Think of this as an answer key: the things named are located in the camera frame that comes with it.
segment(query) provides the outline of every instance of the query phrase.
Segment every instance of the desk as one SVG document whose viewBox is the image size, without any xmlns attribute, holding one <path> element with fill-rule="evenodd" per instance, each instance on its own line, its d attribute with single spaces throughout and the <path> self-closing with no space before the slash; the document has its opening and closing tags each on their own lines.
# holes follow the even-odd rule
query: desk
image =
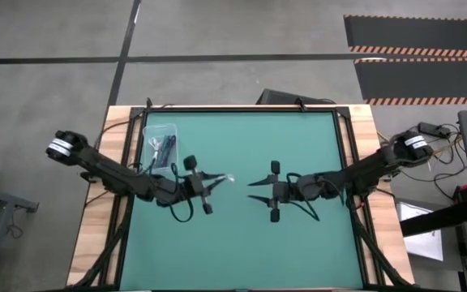
<svg viewBox="0 0 467 292">
<path fill-rule="evenodd" d="M 276 109 L 283 109 L 294 107 L 291 105 L 259 105 L 261 107 L 272 107 Z M 325 107 L 325 105 L 310 105 L 313 107 Z M 371 108 L 368 105 L 347 105 L 350 110 L 352 118 L 353 133 L 358 148 L 358 153 L 361 158 L 366 157 L 375 152 L 379 147 L 379 141 L 375 131 L 374 121 L 372 119 Z M 178 108 L 203 108 L 203 106 L 178 106 Z M 228 106 L 208 106 L 213 107 L 228 107 Z M 255 108 L 253 105 L 243 105 L 242 107 Z M 109 108 L 109 113 L 105 121 L 105 127 L 111 126 L 118 122 L 125 122 L 130 117 L 130 106 L 114 106 Z M 126 140 L 127 125 L 115 127 L 107 131 L 101 142 L 101 152 L 123 163 L 131 163 L 134 161 L 136 141 L 138 138 L 138 131 L 141 126 L 135 124 L 132 126 L 132 139 L 131 144 L 128 145 L 129 154 L 127 157 L 122 157 L 122 150 L 124 149 L 124 141 Z M 345 127 L 341 128 L 341 135 L 344 141 L 348 140 L 347 131 Z M 350 155 L 351 149 L 349 143 L 344 143 L 347 163 L 352 163 L 352 156 Z M 390 190 L 387 183 L 380 183 L 380 188 Z M 94 198 L 103 192 L 102 185 L 91 185 L 88 191 L 88 198 Z M 111 208 L 113 204 L 111 194 L 105 195 L 99 200 L 90 205 L 83 214 L 82 223 L 79 230 L 79 237 L 75 246 L 74 257 L 71 263 L 71 269 L 68 277 L 67 284 L 74 284 L 77 282 L 91 267 L 95 259 L 99 256 L 105 245 L 105 239 L 109 227 L 109 218 L 111 216 Z M 413 282 L 413 275 L 409 266 L 409 259 L 406 253 L 405 244 L 401 234 L 399 221 L 396 215 L 396 209 L 393 198 L 389 195 L 381 194 L 379 192 L 373 193 L 369 197 L 369 204 L 372 216 L 372 222 L 375 229 L 375 236 L 379 247 L 387 256 L 388 260 L 400 273 L 400 275 L 407 281 Z M 125 211 L 125 204 L 121 204 L 118 211 L 118 218 L 123 216 Z M 373 260 L 370 253 L 364 247 L 364 254 L 366 257 L 366 271 L 368 272 L 370 282 L 376 281 Z M 108 280 L 112 281 L 117 267 L 118 248 L 115 249 L 111 258 L 110 268 L 108 270 Z"/>
</svg>

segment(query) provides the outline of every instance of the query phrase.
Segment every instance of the concrete floor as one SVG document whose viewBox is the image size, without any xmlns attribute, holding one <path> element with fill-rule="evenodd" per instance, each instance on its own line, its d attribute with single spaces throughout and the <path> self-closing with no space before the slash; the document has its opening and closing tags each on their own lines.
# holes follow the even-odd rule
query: concrete floor
<svg viewBox="0 0 467 292">
<path fill-rule="evenodd" d="M 0 58 L 116 56 L 132 0 L 0 0 Z M 144 0 L 130 55 L 348 53 L 343 14 L 467 18 L 467 0 Z M 96 137 L 114 64 L 0 66 L 0 190 L 41 202 L 17 216 L 25 234 L 0 251 L 0 291 L 60 288 L 66 281 L 87 185 L 49 160 L 57 129 Z M 361 103 L 352 62 L 128 64 L 119 105 L 253 104 L 263 88 Z M 380 131 L 456 121 L 467 105 L 374 107 Z M 452 171 L 458 163 L 437 165 Z M 410 173 L 431 178 L 426 166 Z M 467 183 L 467 172 L 442 182 Z M 396 195 L 448 204 L 432 184 L 400 175 Z M 412 257 L 421 286 L 458 289 L 453 264 Z"/>
</svg>

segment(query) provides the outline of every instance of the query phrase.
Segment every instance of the green table surface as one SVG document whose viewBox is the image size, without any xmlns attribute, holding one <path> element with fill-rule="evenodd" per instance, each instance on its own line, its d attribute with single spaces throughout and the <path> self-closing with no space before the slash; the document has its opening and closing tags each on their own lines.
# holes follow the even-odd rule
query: green table surface
<svg viewBox="0 0 467 292">
<path fill-rule="evenodd" d="M 281 221 L 271 223 L 269 209 L 246 197 L 271 197 L 270 186 L 247 186 L 269 174 L 271 160 L 281 162 L 281 180 L 339 170 L 331 113 L 148 115 L 148 126 L 161 124 L 177 127 L 180 175 L 183 158 L 195 155 L 200 170 L 233 174 L 235 182 L 214 190 L 211 215 L 194 198 L 188 223 L 135 199 L 121 290 L 362 287 L 349 210 L 338 199 L 312 202 L 320 222 L 281 204 Z M 143 164 L 150 158 L 142 155 Z M 186 203 L 174 209 L 188 215 Z"/>
</svg>

